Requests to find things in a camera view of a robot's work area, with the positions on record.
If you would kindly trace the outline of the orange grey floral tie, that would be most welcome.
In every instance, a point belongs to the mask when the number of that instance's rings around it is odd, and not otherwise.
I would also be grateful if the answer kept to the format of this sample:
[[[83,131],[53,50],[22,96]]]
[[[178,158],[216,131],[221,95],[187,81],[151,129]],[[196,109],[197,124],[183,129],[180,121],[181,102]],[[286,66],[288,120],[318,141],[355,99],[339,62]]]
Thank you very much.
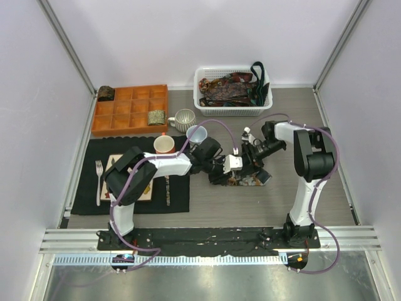
[[[253,186],[265,186],[269,180],[272,178],[272,175],[265,171],[264,169],[254,172],[249,176],[243,176],[241,177],[241,180],[239,182],[238,186],[241,187],[253,187]]]

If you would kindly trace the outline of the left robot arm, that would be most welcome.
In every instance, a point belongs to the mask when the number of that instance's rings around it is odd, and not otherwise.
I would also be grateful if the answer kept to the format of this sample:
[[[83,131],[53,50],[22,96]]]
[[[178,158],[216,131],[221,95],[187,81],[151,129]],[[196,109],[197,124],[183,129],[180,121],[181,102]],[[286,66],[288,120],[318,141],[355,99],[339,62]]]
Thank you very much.
[[[170,154],[142,152],[130,148],[105,173],[105,183],[111,199],[108,230],[98,234],[99,244],[127,250],[133,244],[133,211],[148,184],[166,176],[189,176],[204,172],[211,184],[227,184],[229,173],[225,159],[219,154],[221,145],[213,138]]]

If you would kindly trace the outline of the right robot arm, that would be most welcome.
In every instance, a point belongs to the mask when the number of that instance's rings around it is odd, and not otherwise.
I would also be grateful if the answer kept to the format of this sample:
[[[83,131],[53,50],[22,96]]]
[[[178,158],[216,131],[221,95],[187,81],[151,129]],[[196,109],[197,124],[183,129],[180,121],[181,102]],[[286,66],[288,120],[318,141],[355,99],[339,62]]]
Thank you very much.
[[[209,179],[222,185],[236,185],[245,179],[264,184],[270,175],[263,160],[291,144],[298,187],[281,235],[289,247],[304,246],[313,239],[318,225],[315,211],[321,190],[338,169],[338,145],[328,127],[267,121],[261,131],[264,139],[259,142],[251,138],[249,128],[244,129],[241,155],[224,159],[222,170]]]

